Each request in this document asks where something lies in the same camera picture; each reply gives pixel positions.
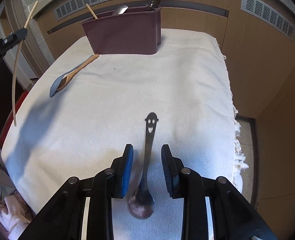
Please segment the red floor mat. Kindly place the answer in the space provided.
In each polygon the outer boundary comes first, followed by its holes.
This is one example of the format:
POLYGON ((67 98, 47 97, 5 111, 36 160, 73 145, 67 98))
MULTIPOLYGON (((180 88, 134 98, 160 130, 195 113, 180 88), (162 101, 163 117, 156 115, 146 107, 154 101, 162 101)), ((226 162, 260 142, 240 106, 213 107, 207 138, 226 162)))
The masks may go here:
MULTIPOLYGON (((24 102, 25 98, 27 97, 28 95, 28 91, 24 91, 21 96, 19 97, 19 99, 16 101, 16 104, 15 104, 15 111, 18 111, 19 108, 21 107, 22 103, 24 102)), ((2 129, 2 132, 0 134, 0 148, 3 147, 3 144, 4 144, 4 141, 7 137, 7 134, 9 132, 9 129, 11 127, 11 124, 13 122, 13 111, 11 111, 11 113, 9 114, 4 126, 3 126, 3 129, 2 129)))

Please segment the bundle of cloths on floor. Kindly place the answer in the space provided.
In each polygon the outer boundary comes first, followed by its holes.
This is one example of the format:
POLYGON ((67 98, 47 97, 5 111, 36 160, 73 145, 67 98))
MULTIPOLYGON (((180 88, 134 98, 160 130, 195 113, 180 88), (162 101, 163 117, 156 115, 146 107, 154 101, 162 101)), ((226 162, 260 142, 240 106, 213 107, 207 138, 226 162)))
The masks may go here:
POLYGON ((6 239, 19 239, 32 221, 31 209, 17 190, 2 197, 0 184, 0 232, 6 239))

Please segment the white cloth table cover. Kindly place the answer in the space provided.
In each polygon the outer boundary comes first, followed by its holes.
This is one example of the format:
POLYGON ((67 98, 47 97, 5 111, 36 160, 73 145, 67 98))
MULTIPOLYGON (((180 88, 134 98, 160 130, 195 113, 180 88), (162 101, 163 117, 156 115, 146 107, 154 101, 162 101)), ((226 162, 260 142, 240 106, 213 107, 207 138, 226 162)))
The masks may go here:
POLYGON ((115 239, 180 239, 183 201, 170 198, 160 150, 201 176, 235 174, 235 116, 225 57, 206 33, 163 29, 153 55, 100 55, 50 96, 55 79, 92 54, 86 37, 68 48, 37 81, 9 129, 2 160, 34 212, 72 176, 95 176, 134 147, 129 192, 141 180, 145 118, 158 122, 148 169, 154 212, 136 219, 126 199, 112 202, 115 239))

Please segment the short grey vent grille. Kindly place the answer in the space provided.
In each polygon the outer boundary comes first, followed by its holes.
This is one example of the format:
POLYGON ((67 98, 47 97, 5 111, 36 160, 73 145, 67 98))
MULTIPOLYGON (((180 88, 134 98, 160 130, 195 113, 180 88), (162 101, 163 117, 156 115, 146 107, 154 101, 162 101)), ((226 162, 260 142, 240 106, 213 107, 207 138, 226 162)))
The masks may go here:
POLYGON ((240 9, 272 26, 290 40, 294 34, 293 24, 282 14, 261 0, 241 0, 240 9))

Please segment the maroon plastic utensil holder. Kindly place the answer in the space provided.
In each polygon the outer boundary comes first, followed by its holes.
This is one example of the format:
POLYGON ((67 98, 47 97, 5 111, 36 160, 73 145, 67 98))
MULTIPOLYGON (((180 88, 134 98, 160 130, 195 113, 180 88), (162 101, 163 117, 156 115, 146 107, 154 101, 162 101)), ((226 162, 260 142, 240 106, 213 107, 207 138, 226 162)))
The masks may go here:
POLYGON ((106 11, 82 26, 95 54, 152 55, 161 44, 161 10, 129 7, 121 15, 106 11))

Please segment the black plastic ladle spoon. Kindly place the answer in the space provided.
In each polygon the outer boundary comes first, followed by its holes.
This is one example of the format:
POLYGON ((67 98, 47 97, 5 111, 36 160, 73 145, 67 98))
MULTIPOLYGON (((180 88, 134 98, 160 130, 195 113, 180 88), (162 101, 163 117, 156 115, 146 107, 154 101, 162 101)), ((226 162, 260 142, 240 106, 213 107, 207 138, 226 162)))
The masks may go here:
POLYGON ((155 10, 159 4, 160 4, 161 0, 147 0, 147 3, 146 3, 146 10, 147 11, 153 11, 155 10))

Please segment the steel smiley handle spoon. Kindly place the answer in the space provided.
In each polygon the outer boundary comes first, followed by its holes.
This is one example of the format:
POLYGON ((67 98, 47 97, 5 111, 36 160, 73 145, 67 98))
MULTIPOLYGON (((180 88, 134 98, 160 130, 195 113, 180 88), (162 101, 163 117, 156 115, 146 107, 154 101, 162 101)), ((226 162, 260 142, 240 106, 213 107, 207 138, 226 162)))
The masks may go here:
POLYGON ((147 219, 153 214, 154 200, 148 189, 148 167, 152 155, 152 146, 158 122, 156 113, 151 112, 145 118, 145 148, 141 181, 129 198, 128 208, 137 219, 147 219))

